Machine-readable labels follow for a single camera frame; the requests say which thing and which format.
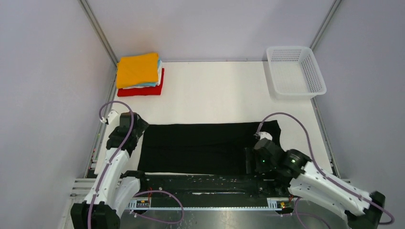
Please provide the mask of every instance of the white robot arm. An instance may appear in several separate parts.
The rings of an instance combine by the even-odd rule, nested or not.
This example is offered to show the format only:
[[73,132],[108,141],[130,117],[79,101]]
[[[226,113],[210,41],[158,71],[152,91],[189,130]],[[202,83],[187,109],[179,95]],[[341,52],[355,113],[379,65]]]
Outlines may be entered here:
[[[385,196],[379,192],[368,193],[342,181],[320,169],[305,154],[297,150],[285,152],[274,144],[270,134],[260,132],[255,145],[256,170],[277,171],[280,185],[286,186],[290,194],[310,200],[335,213],[348,222],[352,229],[375,229],[382,211],[370,202],[384,207]],[[351,190],[354,194],[342,190]]]

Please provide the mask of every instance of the black cloth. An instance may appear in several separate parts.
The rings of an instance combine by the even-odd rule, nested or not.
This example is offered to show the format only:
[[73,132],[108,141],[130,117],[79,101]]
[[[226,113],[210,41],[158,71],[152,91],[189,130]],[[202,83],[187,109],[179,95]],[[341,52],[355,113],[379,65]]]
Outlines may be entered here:
[[[246,174],[245,150],[253,147],[259,122],[150,125],[144,133],[138,170],[215,175]],[[280,145],[277,121],[261,131]]]

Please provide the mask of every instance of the red folded cloth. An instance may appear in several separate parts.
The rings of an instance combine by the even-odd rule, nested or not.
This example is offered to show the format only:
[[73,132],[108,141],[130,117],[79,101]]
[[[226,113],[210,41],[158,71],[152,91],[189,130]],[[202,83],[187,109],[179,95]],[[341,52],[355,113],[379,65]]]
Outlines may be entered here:
[[134,96],[134,95],[160,95],[162,93],[164,68],[162,68],[162,78],[160,85],[155,87],[143,87],[143,88],[130,88],[130,89],[118,89],[117,96]]

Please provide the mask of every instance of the yellow folded cloth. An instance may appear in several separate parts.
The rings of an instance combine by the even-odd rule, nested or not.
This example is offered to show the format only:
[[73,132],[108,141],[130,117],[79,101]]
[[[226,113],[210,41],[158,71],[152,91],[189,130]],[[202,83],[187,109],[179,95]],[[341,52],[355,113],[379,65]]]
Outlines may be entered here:
[[140,83],[157,82],[159,54],[153,52],[140,56],[121,57],[117,70],[117,88]]

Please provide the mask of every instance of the metal frame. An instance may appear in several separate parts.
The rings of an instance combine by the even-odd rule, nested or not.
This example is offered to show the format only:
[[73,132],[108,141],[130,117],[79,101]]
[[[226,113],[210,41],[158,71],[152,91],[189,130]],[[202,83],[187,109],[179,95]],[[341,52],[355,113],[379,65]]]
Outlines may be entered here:
[[111,61],[115,66],[117,66],[118,58],[115,55],[113,49],[111,48],[110,43],[107,40],[106,35],[104,34],[103,30],[101,29],[100,23],[98,23],[96,16],[93,13],[93,10],[90,7],[90,4],[87,0],[78,0],[80,5],[83,7],[87,18],[90,21],[94,31],[96,32],[97,36],[100,38],[101,43],[103,44],[104,48],[106,49]]
[[[109,44],[103,30],[101,29],[101,26],[98,23],[98,21],[97,21],[95,15],[94,15],[89,3],[87,2],[87,0],[78,0],[78,1],[79,1],[80,5],[82,6],[83,10],[85,11],[85,14],[87,15],[92,27],[94,28],[96,34],[98,35],[100,41],[103,44],[105,50],[107,51],[111,61],[113,62],[113,64],[115,66],[117,66],[118,58],[114,54],[114,51],[113,51],[111,45]],[[329,25],[333,15],[335,14],[338,7],[340,6],[341,2],[342,2],[342,0],[335,0],[333,2],[332,6],[329,9],[324,21],[322,22],[317,34],[315,35],[312,43],[309,46],[313,51],[316,49],[317,44],[319,43],[322,35],[324,34],[327,26]],[[115,82],[116,82],[116,76],[115,76],[115,78],[114,78],[114,80],[113,80],[113,82],[111,84],[111,87],[110,87],[109,94],[108,94],[108,97],[106,99],[106,102],[112,101],[114,99],[114,96],[115,96],[115,94],[117,92],[117,89],[115,87]],[[329,137],[327,135],[325,124],[324,124],[324,122],[322,120],[321,113],[320,113],[319,106],[318,106],[318,103],[316,101],[316,98],[313,98],[311,100],[311,102],[312,102],[312,106],[314,108],[316,119],[318,121],[318,125],[320,126],[320,131],[321,131],[322,138],[324,140],[325,148],[326,148],[327,153],[328,153],[328,155],[330,157],[330,162],[331,162],[331,165],[332,165],[332,169],[334,170],[334,174],[337,177],[340,178],[341,177],[340,172],[339,172],[336,160],[335,160],[335,156],[334,156],[332,147],[330,145],[330,140],[329,140]],[[107,111],[110,108],[111,108],[111,105],[107,106],[105,108],[104,115],[107,114]],[[101,146],[101,141],[103,139],[102,137],[105,134],[105,130],[106,130],[105,125],[102,125],[100,123],[100,125],[98,127],[96,137],[95,137],[95,140],[94,140],[94,144],[93,144],[93,146],[94,146],[93,147],[93,152],[90,154],[90,157],[89,157],[89,160],[88,160],[88,164],[87,164],[88,168],[92,168],[96,164],[98,153],[99,153],[99,148]],[[66,226],[69,225],[69,220],[70,220],[69,210],[70,210],[71,206],[73,205],[73,203],[82,202],[84,196],[86,194],[88,194],[90,188],[92,187],[95,179],[86,178],[87,173],[88,173],[88,169],[86,169],[84,178],[77,178],[75,180],[75,183],[74,183],[74,186],[73,186],[73,189],[72,189],[72,193],[71,193],[70,198],[69,198],[69,200],[68,200],[68,202],[67,202],[67,204],[65,206],[64,215],[63,215],[63,218],[62,218],[62,220],[60,222],[59,229],[64,229]]]
[[[342,1],[343,0],[335,0],[333,2],[332,6],[330,7],[328,13],[326,14],[325,19],[323,20],[321,26],[318,29],[317,34],[315,35],[314,39],[312,40],[311,45],[309,46],[313,51],[315,51],[322,35],[324,34],[327,26],[329,25],[333,15],[335,14],[336,10],[338,9],[338,7],[340,6]],[[333,172],[337,177],[341,178],[341,174],[340,174],[340,171],[339,171],[336,159],[335,159],[335,155],[333,153],[332,146],[330,145],[330,140],[329,140],[328,134],[326,132],[325,123],[323,122],[322,115],[320,113],[318,102],[315,97],[311,99],[311,102],[312,102],[312,106],[314,107],[315,116],[318,121],[318,125],[320,126],[320,132],[322,135],[323,143],[325,144],[326,152],[328,153]]]

